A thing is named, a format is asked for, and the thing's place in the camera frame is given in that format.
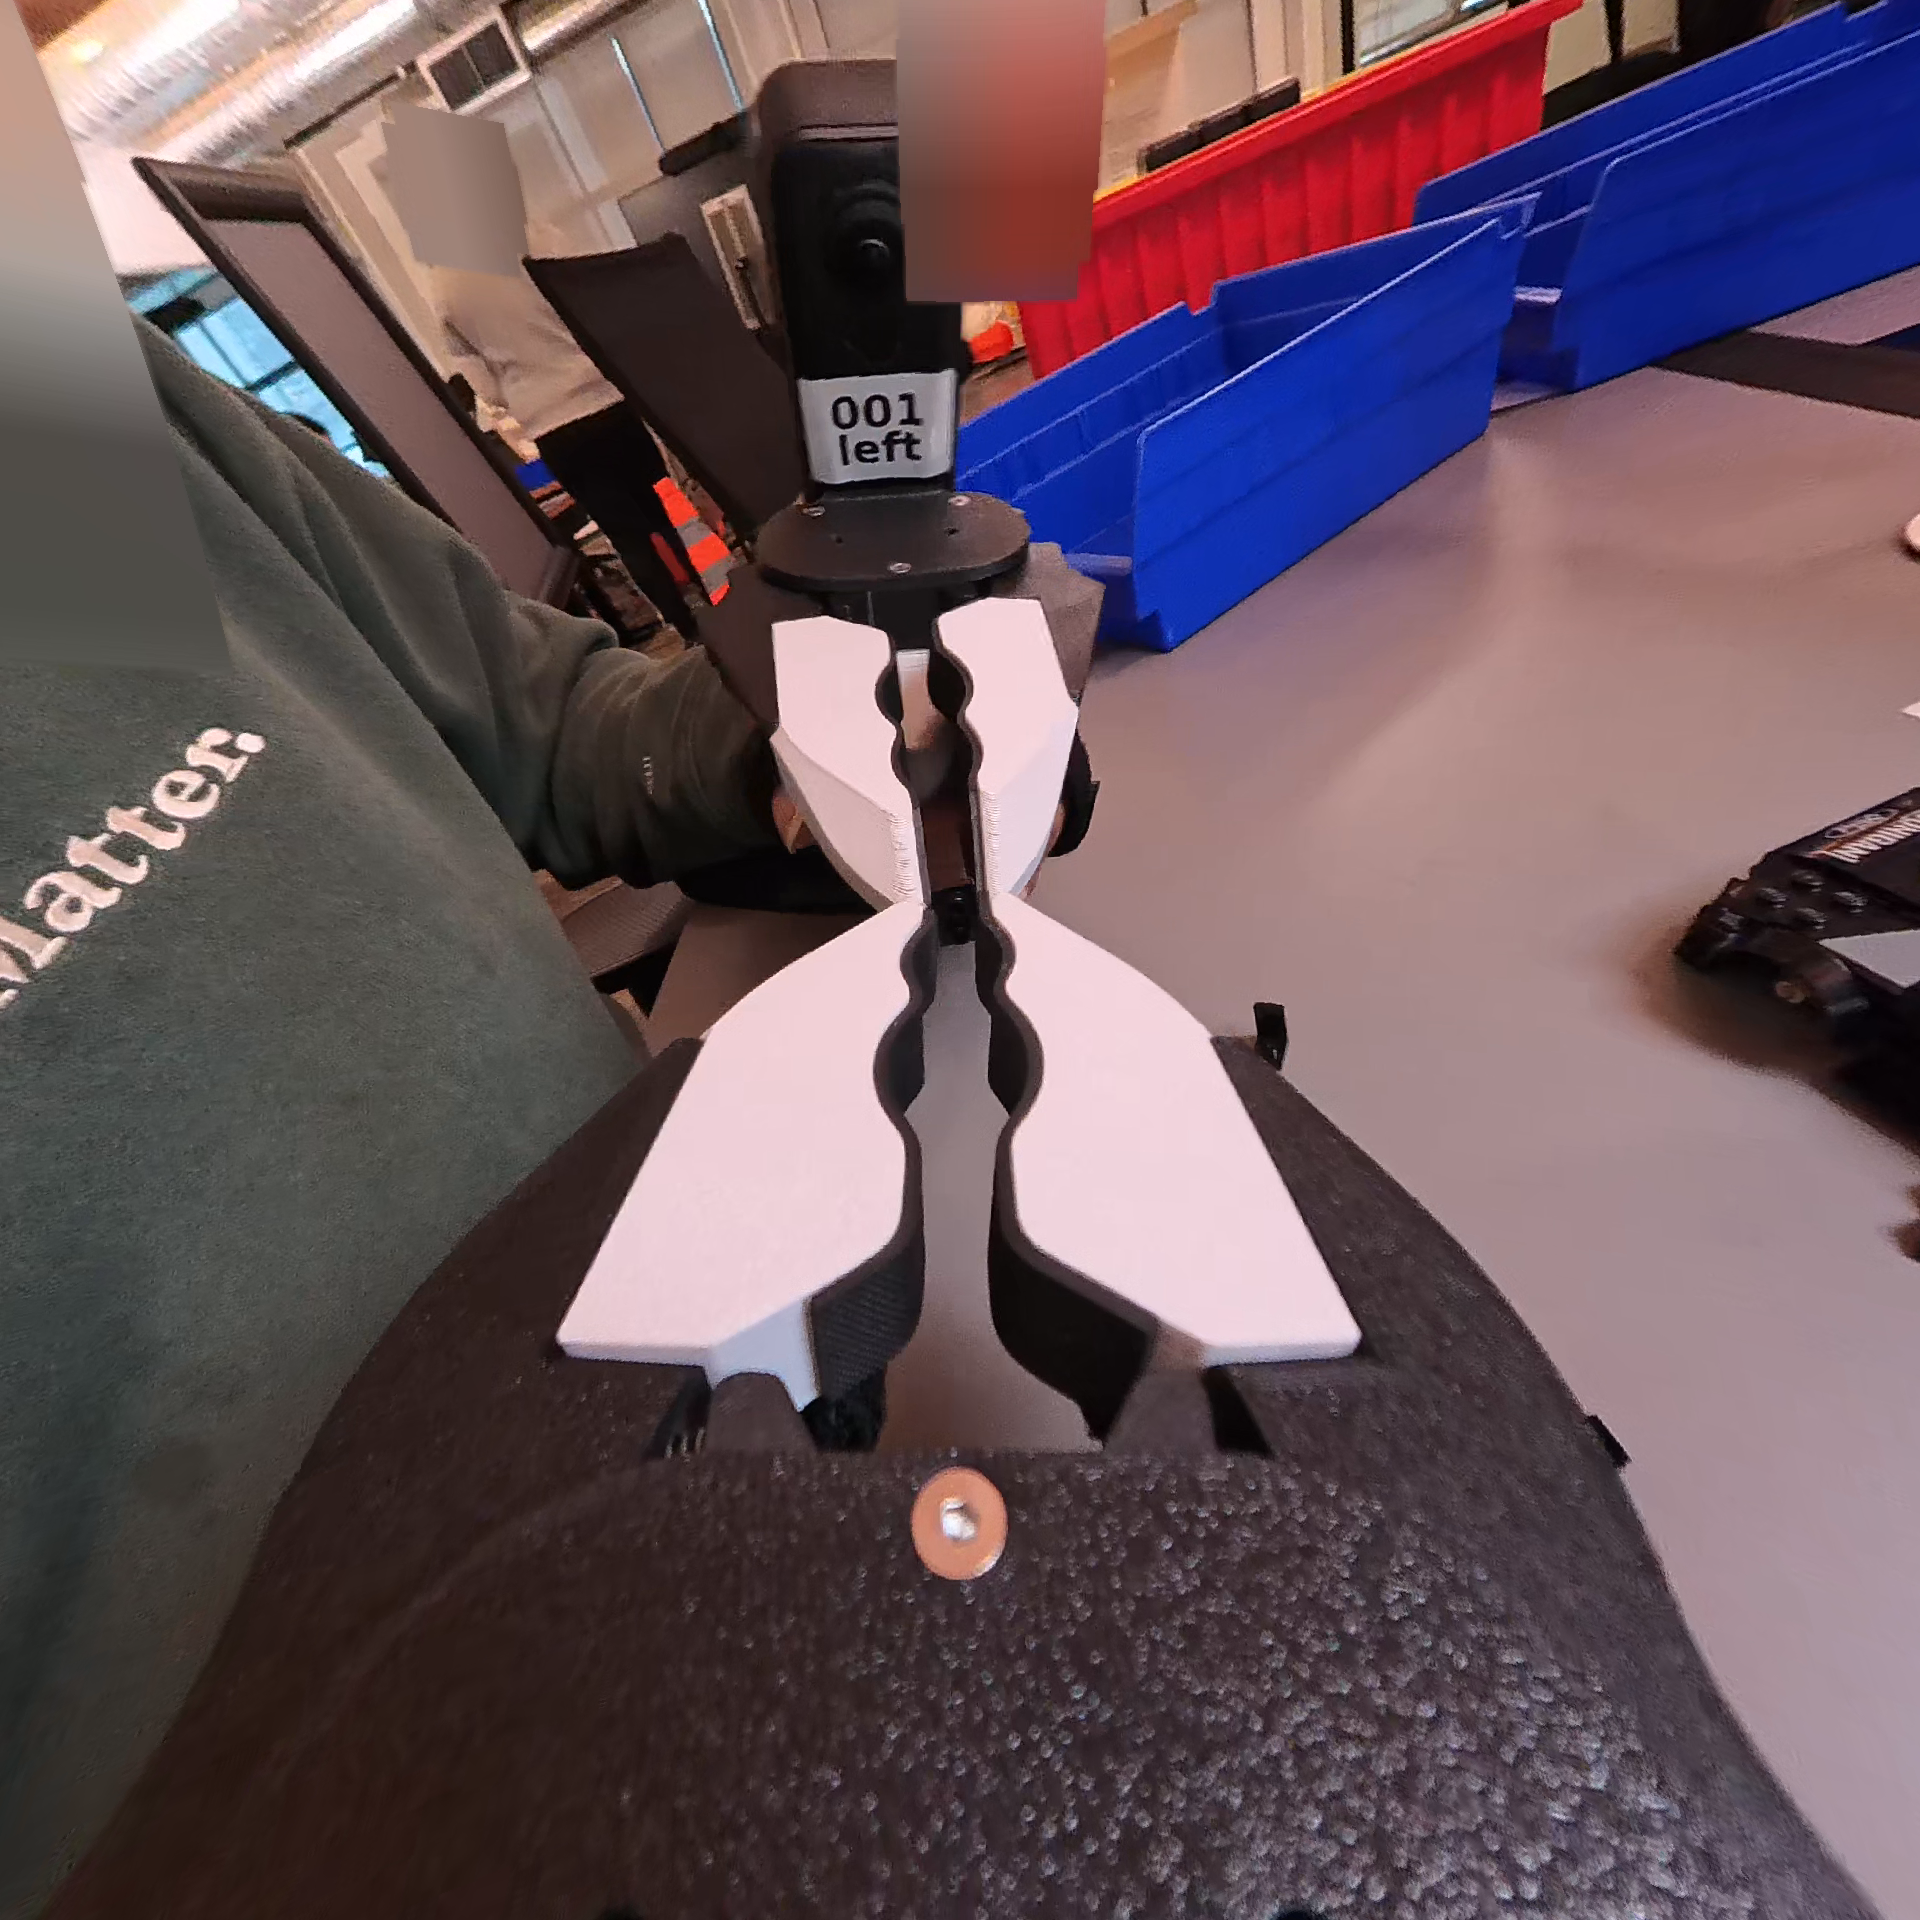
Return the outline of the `orange striped object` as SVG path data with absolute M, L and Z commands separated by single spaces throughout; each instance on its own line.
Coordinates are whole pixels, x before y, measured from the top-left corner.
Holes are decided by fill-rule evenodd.
M 655 481 L 655 495 L 663 504 L 663 515 L 675 528 L 675 537 L 687 558 L 706 604 L 711 608 L 723 605 L 728 597 L 733 571 L 733 549 L 728 540 L 725 540 L 725 525 L 709 523 L 693 495 L 671 472 Z

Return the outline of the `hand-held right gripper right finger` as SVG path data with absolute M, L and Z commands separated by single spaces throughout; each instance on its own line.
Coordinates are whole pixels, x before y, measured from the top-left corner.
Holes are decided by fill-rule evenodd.
M 1107 1443 L 1178 1374 L 1347 1360 L 1359 1323 L 1215 1040 L 1032 905 L 992 909 L 998 1344 Z

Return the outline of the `black lego car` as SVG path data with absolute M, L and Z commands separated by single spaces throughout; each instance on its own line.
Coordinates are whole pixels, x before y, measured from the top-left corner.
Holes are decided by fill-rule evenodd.
M 1918 1144 L 1918 788 L 1727 877 L 1671 949 L 1672 1020 Z

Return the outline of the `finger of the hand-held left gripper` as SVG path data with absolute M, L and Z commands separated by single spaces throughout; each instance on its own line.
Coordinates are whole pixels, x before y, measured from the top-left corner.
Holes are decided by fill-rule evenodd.
M 989 902 L 1021 896 L 1053 844 L 1076 703 L 1039 604 L 988 597 L 943 612 L 943 659 L 965 686 L 979 886 Z
M 840 880 L 874 908 L 930 905 L 912 751 L 943 720 L 923 647 L 835 614 L 773 627 L 775 760 L 784 792 Z

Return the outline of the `red storage bin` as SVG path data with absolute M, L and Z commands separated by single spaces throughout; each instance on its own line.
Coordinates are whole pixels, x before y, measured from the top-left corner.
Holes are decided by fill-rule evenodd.
M 1429 181 L 1538 132 L 1548 40 L 1575 12 L 1510 6 L 1101 195 L 1075 295 L 1020 303 L 1032 377 L 1222 279 L 1410 225 Z

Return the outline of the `blue storage bin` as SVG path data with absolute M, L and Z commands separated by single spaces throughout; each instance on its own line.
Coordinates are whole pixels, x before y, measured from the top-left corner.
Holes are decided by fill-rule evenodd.
M 966 423 L 957 486 L 1107 588 L 1101 643 L 1178 649 L 1484 435 L 1528 207 L 1224 279 Z
M 1412 221 L 1522 206 L 1500 377 L 1576 393 L 1914 267 L 1916 197 L 1916 4 L 1830 4 L 1429 181 Z

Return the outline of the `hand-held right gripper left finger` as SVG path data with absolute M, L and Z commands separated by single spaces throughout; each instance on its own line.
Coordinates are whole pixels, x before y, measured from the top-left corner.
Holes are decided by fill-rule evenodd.
M 882 908 L 658 1057 L 671 1083 L 560 1318 L 576 1360 L 778 1380 L 796 1411 L 880 1375 L 922 1318 L 922 1021 L 940 923 Z

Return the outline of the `black framed display board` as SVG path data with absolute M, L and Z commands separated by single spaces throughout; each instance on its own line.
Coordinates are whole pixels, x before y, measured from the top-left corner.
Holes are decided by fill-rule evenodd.
M 512 591 L 550 608 L 581 595 L 576 545 L 487 451 L 296 181 L 183 159 L 133 167 L 406 495 L 472 543 Z
M 680 232 L 596 255 L 530 255 L 523 269 L 736 534 L 755 540 L 800 497 L 789 382 Z

